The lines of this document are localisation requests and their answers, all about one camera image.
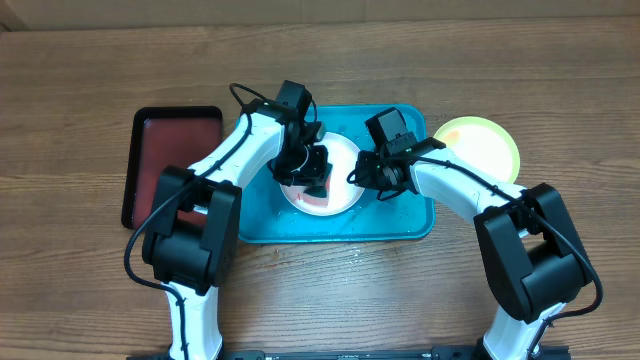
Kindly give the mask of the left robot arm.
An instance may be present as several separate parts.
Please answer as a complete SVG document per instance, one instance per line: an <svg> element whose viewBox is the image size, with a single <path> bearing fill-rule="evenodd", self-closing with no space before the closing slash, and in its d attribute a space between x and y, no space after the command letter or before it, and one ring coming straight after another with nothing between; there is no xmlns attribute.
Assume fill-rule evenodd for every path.
<svg viewBox="0 0 640 360"><path fill-rule="evenodd" d="M151 212L137 230L149 287L169 301L172 343L167 359L216 359L218 288L235 255L243 189L269 167L283 185L316 189L329 177L322 123L305 117L313 101L254 99L234 131L187 168L161 173Z"/></svg>

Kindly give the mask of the teal plastic serving tray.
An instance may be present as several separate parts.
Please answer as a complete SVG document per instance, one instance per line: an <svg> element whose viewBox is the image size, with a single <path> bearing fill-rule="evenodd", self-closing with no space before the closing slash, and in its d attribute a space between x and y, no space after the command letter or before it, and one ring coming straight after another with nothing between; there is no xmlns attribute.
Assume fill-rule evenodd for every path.
<svg viewBox="0 0 640 360"><path fill-rule="evenodd" d="M318 115L329 135L349 139L358 150L345 149L355 161L359 150L373 150L374 143L365 126L373 115L396 107L406 126L418 140L427 137L426 122L418 109L406 104L319 106ZM435 224L434 202L421 195L405 192L384 202L376 191L344 183L351 169L341 177L345 186L360 197L344 210L328 216L305 213L286 198L285 193L263 167L243 190L239 238L252 244L367 242L414 240L426 236Z"/></svg>

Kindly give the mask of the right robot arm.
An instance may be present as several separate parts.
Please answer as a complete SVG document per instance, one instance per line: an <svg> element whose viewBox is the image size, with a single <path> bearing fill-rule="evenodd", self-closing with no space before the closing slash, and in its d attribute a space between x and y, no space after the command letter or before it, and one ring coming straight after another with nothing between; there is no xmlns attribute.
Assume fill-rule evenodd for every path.
<svg viewBox="0 0 640 360"><path fill-rule="evenodd" d="M428 138L362 151L347 181L386 201L410 191L473 224L499 308L474 351L476 359L543 359L547 328L568 317L567 303L601 284L560 196L552 186L500 182Z"/></svg>

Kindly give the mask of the yellow-green plate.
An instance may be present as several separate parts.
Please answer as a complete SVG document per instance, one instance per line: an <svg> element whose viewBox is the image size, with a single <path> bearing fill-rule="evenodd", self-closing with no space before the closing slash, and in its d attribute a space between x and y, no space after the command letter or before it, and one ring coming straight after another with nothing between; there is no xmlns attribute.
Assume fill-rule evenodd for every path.
<svg viewBox="0 0 640 360"><path fill-rule="evenodd" d="M463 116L443 124L433 137L474 168L507 183L520 170L520 154L511 135L497 123L477 116Z"/></svg>

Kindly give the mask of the black tray with red liquid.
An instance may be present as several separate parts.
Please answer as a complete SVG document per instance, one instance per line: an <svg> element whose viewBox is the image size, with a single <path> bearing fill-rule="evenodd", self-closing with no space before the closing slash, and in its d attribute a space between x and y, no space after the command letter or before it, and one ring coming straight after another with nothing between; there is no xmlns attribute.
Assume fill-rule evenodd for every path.
<svg viewBox="0 0 640 360"><path fill-rule="evenodd" d="M121 223L138 228L151 212L158 178L169 165L187 168L223 140L216 106L143 107L134 116Z"/></svg>

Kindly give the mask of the dark green sponge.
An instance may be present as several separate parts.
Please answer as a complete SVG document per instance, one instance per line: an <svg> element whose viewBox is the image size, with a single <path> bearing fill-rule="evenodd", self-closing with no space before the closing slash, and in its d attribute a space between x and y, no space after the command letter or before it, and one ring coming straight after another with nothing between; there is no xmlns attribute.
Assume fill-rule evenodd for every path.
<svg viewBox="0 0 640 360"><path fill-rule="evenodd" d="M310 207L327 207L329 204L329 190L325 185L304 188L298 199Z"/></svg>

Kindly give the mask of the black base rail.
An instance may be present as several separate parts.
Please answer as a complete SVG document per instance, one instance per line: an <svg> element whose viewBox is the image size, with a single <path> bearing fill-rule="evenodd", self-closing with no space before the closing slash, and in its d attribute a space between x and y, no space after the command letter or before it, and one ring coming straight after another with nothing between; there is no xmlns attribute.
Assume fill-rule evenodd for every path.
<svg viewBox="0 0 640 360"><path fill-rule="evenodd" d="M225 351L215 360L489 360L477 345L435 346L428 350L384 350L371 352L265 353L260 350Z"/></svg>

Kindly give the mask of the white pink-rimmed plate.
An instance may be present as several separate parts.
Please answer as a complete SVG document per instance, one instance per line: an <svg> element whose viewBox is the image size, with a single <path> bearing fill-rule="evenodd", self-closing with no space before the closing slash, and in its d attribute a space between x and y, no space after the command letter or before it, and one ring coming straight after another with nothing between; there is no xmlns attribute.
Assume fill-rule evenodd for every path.
<svg viewBox="0 0 640 360"><path fill-rule="evenodd" d="M348 175L354 170L358 146L343 135L329 132L320 145L328 150L328 162L332 165L330 176L325 183L327 196L318 198L305 194L303 186L284 186L280 188L285 198L298 210L313 216L331 216L342 213L352 207L361 197L364 189L347 182Z"/></svg>

